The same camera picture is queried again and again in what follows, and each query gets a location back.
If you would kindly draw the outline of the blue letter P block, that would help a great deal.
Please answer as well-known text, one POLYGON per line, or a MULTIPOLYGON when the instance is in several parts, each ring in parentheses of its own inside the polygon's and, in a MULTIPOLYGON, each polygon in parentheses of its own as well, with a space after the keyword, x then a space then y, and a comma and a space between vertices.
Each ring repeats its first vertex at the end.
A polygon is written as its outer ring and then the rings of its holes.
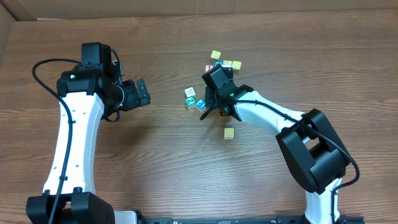
POLYGON ((199 99, 196 103, 195 103, 195 108, 200 111, 201 113, 203 113, 206 110, 206 103, 203 99, 199 99))

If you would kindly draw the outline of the yellow letter K block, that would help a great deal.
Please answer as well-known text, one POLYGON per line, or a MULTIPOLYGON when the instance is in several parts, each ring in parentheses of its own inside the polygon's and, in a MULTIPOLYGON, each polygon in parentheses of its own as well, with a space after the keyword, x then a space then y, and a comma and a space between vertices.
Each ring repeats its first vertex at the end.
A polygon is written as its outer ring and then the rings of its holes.
POLYGON ((224 139, 234 139, 233 128, 224 128, 224 139))

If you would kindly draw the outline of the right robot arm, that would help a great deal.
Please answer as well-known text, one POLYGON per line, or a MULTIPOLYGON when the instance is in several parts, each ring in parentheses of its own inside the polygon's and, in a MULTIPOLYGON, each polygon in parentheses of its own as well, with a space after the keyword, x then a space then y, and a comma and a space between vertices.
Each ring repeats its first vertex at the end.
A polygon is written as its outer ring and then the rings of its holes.
POLYGON ((302 223, 346 223, 338 210, 338 191, 346 168, 354 164, 323 112, 308 113, 277 105, 254 88, 236 86, 233 70, 218 65, 202 76, 206 107, 222 116, 253 124, 275 136, 289 172, 306 195, 302 223))

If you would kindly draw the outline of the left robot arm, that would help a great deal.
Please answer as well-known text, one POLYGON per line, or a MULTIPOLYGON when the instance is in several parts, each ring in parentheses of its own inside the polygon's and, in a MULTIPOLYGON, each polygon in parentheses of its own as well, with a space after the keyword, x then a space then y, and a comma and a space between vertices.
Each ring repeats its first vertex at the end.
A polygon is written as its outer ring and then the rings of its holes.
POLYGON ((102 119, 148 105, 144 80, 121 81, 101 69, 66 71, 57 82, 60 127, 52 169, 41 196, 29 197, 32 223, 139 223, 135 211, 117 211, 96 196, 96 137, 102 119))

